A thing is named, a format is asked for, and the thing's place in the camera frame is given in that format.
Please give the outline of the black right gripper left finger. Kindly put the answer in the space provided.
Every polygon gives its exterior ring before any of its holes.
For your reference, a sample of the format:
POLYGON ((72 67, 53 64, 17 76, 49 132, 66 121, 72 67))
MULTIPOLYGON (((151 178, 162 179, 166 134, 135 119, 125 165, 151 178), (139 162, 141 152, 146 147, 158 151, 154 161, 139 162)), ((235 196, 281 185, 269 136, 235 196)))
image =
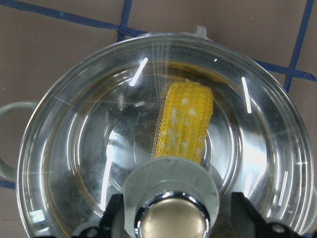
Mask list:
POLYGON ((123 194, 112 195, 100 221, 95 225, 83 225, 71 238, 120 238, 124 230, 123 194))

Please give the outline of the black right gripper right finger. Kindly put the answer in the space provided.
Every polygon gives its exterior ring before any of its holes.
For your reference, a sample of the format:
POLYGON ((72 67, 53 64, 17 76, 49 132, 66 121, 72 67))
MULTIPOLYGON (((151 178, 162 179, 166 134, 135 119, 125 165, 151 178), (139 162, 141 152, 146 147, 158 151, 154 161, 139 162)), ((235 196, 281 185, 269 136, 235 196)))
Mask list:
POLYGON ((231 224, 240 238, 300 238, 287 226, 264 220, 252 203, 241 192, 231 193, 231 224))

